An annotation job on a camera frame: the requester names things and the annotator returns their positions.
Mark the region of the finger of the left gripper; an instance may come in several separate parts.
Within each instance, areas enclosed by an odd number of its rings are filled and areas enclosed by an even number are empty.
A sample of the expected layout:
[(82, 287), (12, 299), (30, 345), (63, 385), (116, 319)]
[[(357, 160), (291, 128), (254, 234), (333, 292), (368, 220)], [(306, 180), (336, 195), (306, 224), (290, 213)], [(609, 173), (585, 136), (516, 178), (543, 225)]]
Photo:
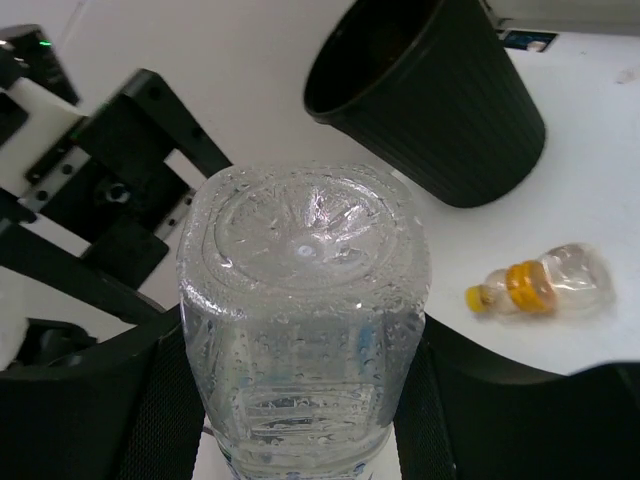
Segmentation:
[(1, 221), (1, 265), (128, 324), (144, 324), (164, 313), (148, 297), (7, 219)]

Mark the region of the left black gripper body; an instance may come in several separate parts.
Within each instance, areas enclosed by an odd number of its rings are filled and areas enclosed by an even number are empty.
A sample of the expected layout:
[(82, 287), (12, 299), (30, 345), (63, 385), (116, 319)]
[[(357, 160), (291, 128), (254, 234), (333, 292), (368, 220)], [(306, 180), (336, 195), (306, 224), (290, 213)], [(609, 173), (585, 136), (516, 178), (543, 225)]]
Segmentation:
[[(1, 90), (21, 78), (29, 79), (3, 69)], [(26, 120), (1, 92), (1, 146)], [(230, 164), (165, 80), (140, 69), (45, 153), (1, 152), (1, 221), (45, 217), (87, 243), (85, 265), (138, 288), (193, 200), (168, 166), (174, 152), (205, 177)]]

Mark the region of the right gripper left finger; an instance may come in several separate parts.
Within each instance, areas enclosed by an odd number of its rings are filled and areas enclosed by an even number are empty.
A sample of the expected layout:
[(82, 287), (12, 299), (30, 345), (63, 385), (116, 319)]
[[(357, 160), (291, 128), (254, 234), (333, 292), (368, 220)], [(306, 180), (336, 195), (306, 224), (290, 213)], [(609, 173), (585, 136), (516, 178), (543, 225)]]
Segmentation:
[(51, 366), (1, 374), (4, 479), (189, 479), (204, 410), (173, 308)]

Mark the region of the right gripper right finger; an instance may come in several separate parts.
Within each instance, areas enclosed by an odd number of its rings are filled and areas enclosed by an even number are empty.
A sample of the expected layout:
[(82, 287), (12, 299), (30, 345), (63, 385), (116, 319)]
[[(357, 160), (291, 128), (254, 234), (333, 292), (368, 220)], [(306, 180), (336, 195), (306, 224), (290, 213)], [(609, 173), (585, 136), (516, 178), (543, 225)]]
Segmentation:
[(404, 479), (636, 479), (639, 365), (557, 375), (428, 319), (394, 427)]

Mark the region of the clear water bottle green label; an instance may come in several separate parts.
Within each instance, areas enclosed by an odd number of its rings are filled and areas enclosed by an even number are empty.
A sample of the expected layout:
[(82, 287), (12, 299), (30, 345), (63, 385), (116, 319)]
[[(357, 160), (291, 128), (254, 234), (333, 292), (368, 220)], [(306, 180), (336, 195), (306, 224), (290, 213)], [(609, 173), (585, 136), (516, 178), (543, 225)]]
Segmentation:
[(186, 354), (236, 479), (371, 479), (425, 328), (409, 190), (361, 165), (232, 166), (177, 253)]

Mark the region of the small clear bottle yellow cap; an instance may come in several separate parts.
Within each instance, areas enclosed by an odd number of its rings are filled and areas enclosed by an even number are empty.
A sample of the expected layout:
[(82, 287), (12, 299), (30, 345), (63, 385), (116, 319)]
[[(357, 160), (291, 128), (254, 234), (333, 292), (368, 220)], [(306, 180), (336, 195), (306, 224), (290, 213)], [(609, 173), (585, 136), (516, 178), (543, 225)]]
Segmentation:
[(565, 244), (536, 259), (497, 269), (465, 291), (467, 308), (484, 316), (595, 312), (614, 298), (608, 265), (584, 243)]

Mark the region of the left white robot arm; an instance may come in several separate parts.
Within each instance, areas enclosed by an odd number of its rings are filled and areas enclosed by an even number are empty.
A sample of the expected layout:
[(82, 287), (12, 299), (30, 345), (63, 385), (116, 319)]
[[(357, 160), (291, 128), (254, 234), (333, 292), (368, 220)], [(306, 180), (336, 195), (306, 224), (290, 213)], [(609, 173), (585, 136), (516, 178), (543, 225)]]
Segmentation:
[(1, 31), (1, 263), (129, 324), (161, 313), (140, 286), (168, 253), (192, 188), (229, 159), (156, 72), (84, 114), (43, 29)]

